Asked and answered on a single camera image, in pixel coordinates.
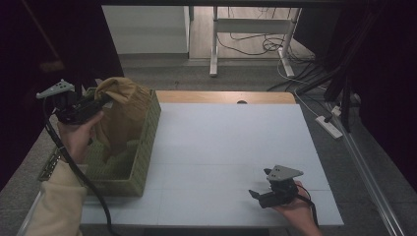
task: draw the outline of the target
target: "hand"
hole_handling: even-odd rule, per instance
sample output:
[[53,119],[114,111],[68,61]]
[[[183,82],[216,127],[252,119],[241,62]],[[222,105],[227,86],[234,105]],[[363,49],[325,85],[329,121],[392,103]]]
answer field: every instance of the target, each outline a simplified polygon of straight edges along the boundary
[[59,136],[68,153],[77,164],[83,163],[87,156],[89,139],[93,137],[92,127],[104,116],[103,111],[97,112],[83,125],[65,125],[58,122]]
[[[303,186],[300,181],[295,181],[295,184]],[[298,194],[309,198],[306,191],[298,188]],[[280,212],[285,218],[299,231],[306,236],[322,236],[322,232],[314,222],[312,211],[309,204],[306,202],[294,199],[294,201],[287,206],[274,206],[273,209]]]

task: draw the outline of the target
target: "desk leg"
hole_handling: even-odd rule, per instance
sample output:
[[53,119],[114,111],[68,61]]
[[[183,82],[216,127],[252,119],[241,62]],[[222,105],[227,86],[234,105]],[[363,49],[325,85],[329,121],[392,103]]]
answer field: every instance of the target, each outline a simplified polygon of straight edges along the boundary
[[282,66],[284,67],[286,76],[288,78],[294,77],[294,72],[292,71],[291,65],[288,62],[287,52],[288,47],[292,39],[292,34],[294,34],[295,27],[297,26],[298,17],[300,16],[300,8],[295,8],[295,13],[291,17],[291,23],[288,28],[288,32],[285,35],[284,43],[282,47],[278,49],[279,57],[281,58]]
[[217,7],[212,8],[212,44],[211,44],[211,58],[209,62],[209,75],[211,77],[217,76]]

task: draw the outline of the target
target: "crumpled cloth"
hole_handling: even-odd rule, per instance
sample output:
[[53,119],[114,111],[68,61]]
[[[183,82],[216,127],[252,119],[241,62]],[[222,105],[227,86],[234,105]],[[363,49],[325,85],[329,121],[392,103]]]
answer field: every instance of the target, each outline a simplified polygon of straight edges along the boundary
[[95,125],[96,138],[104,144],[103,161],[127,148],[127,142],[141,136],[147,110],[150,107],[150,89],[128,78],[114,77],[103,81],[96,89],[94,99],[107,93],[113,101],[103,106],[104,117]]

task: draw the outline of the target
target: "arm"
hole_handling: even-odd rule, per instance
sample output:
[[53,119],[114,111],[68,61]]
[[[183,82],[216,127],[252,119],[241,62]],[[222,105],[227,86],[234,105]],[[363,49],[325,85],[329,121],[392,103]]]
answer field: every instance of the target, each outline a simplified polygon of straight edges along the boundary
[[[297,185],[303,186],[301,182],[296,181]],[[299,194],[308,198],[307,193],[298,187]],[[295,199],[287,206],[275,206],[275,210],[280,212],[285,218],[305,236],[322,236],[322,232],[314,222],[309,205],[299,199]]]
[[[81,126],[58,123],[62,143],[83,172],[87,170],[82,163],[87,156],[91,128],[102,116],[99,112]],[[40,192],[26,235],[82,235],[79,226],[87,189],[63,157],[50,179],[42,182]]]

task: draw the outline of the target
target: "gray carpet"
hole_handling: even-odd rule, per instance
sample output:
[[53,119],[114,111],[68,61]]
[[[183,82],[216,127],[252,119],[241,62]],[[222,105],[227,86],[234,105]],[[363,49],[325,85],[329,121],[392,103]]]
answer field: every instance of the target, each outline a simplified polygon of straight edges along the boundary
[[[220,61],[217,78],[209,76],[208,61],[122,60],[125,76],[151,89],[178,90],[244,90],[265,91],[285,82],[276,72],[276,61]],[[294,68],[296,74],[303,66]],[[275,89],[284,90],[285,86]],[[322,100],[322,89],[309,94]],[[302,96],[316,112],[325,114],[316,101]],[[389,235],[377,207],[356,170],[343,141],[335,141],[315,121],[315,115],[301,105],[319,158],[328,177],[337,206],[345,223],[341,227],[323,228],[325,235]],[[417,235],[417,195],[396,169],[389,157],[362,126],[357,108],[351,112],[352,135],[366,156],[372,171],[394,209],[406,235]],[[35,181],[52,143],[45,133],[30,151],[22,166],[0,194],[0,235],[16,235],[39,184]],[[104,226],[82,226],[85,235],[107,235]],[[123,235],[142,235],[143,230],[116,226]],[[291,235],[298,235],[288,229]],[[285,229],[271,229],[270,235],[288,235]]]

